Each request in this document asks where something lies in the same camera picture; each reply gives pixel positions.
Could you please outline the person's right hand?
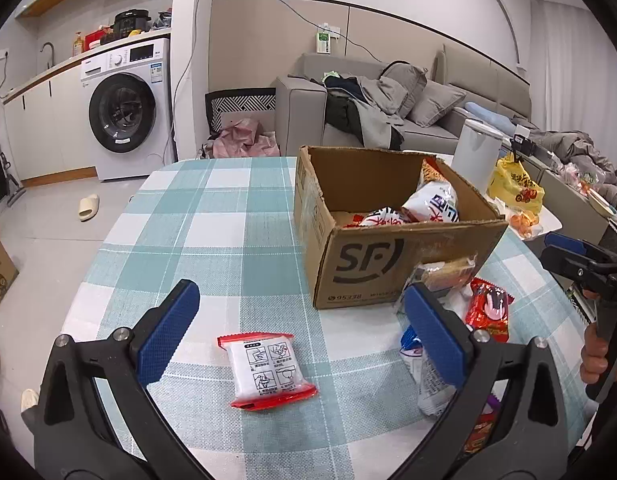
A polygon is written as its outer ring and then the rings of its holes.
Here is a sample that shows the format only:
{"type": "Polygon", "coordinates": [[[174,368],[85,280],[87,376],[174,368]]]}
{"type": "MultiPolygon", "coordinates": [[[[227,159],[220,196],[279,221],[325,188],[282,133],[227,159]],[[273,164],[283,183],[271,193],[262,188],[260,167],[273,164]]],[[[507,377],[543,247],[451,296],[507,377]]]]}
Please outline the person's right hand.
{"type": "Polygon", "coordinates": [[[581,367],[579,368],[579,376],[586,385],[596,384],[607,370],[608,351],[608,341],[598,335],[597,324],[590,324],[585,330],[584,347],[581,348],[581,367]]]}

